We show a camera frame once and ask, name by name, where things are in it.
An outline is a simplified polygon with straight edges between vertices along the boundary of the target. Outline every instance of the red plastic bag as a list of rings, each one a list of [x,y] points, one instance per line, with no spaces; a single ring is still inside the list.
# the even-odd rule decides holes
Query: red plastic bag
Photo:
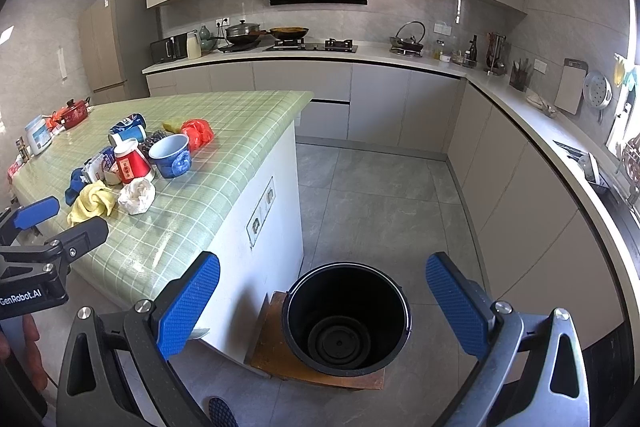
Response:
[[[196,149],[206,145],[213,140],[213,131],[209,122],[206,120],[187,120],[180,127],[180,132],[189,137],[189,150],[193,152]]]

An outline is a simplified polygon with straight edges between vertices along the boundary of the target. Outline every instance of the blue gripper pad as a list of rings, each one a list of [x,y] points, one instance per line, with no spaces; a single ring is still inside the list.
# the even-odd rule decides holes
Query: blue gripper pad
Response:
[[[218,281],[220,261],[209,254],[158,322],[158,349],[165,360],[181,352]]]
[[[14,217],[14,227],[18,230],[27,230],[42,223],[49,217],[57,216],[60,210],[60,202],[53,196],[20,208]]]
[[[428,258],[425,276],[462,348],[482,359],[488,352],[495,320],[486,295],[479,295],[481,289],[471,285],[444,252]]]

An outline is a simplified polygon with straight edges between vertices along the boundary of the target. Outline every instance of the bolt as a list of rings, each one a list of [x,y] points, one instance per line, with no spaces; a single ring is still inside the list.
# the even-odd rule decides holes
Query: bolt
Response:
[[[91,308],[89,306],[84,306],[78,310],[78,318],[85,320],[91,316]]]
[[[133,305],[138,313],[146,313],[151,309],[151,301],[149,299],[140,299]]]
[[[513,308],[511,307],[511,305],[508,302],[497,301],[495,303],[495,310],[498,313],[501,313],[503,315],[508,315],[513,311]]]
[[[554,315],[561,321],[569,320],[569,312],[564,308],[556,308],[554,311]]]

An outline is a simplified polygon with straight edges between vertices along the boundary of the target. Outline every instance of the tiled wall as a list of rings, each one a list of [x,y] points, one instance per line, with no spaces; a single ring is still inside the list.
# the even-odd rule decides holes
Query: tiled wall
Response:
[[[15,141],[39,114],[85,98],[78,17],[95,0],[8,0],[0,10],[0,32],[14,26],[0,44],[0,207],[8,203],[5,172],[17,155]],[[67,78],[57,52],[62,47]]]
[[[612,77],[614,53],[626,57],[629,0],[526,0],[527,16],[510,33],[511,60],[539,58],[546,74],[535,71],[531,87],[553,102],[565,58],[578,58],[591,70]],[[619,89],[598,124],[597,110],[580,103],[578,114],[566,113],[591,139],[604,144],[615,117]]]
[[[354,39],[366,42],[389,42],[405,22],[420,20],[428,30],[427,46],[440,38],[433,33],[433,24],[444,21],[454,26],[447,44],[466,50],[474,34],[479,37],[479,50],[486,52],[488,32],[507,31],[507,15],[513,10],[482,0],[462,0],[460,24],[454,23],[458,0],[368,0],[366,6],[336,4],[292,4],[270,6],[269,0],[174,0],[161,8],[164,36],[199,28],[206,24],[216,28],[215,19],[231,16],[232,24],[239,18],[260,23],[262,28],[275,26],[305,26],[310,29],[308,42],[328,38]],[[419,26],[412,33],[420,35]]]

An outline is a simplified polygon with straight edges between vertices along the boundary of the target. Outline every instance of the white countertop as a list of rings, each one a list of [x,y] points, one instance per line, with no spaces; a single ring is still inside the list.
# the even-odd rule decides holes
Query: white countertop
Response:
[[[615,226],[604,205],[589,186],[582,170],[567,158],[566,152],[559,148],[554,140],[577,149],[591,152],[603,171],[611,177],[616,166],[604,151],[596,145],[583,131],[571,122],[564,114],[558,112],[556,118],[550,119],[541,111],[527,103],[524,93],[509,86],[508,77],[487,76],[482,70],[469,70],[456,64],[440,62],[428,57],[408,58],[390,53],[388,45],[359,43],[356,53],[339,53],[326,51],[282,51],[265,52],[265,45],[248,52],[223,54],[213,51],[195,60],[176,60],[166,64],[156,64],[143,70],[143,73],[158,73],[190,66],[212,64],[216,62],[251,61],[259,59],[281,58],[323,58],[333,60],[352,60],[353,62],[376,62],[386,66],[409,67],[417,70],[433,71],[466,78],[472,85],[480,89],[498,107],[501,108],[529,139],[536,144],[548,160],[558,169],[566,183],[584,206],[609,252],[614,269],[620,280],[625,296],[626,306],[631,321],[635,360],[640,360],[640,280],[633,260],[618,228]],[[636,378],[640,376],[640,363],[636,363]]]

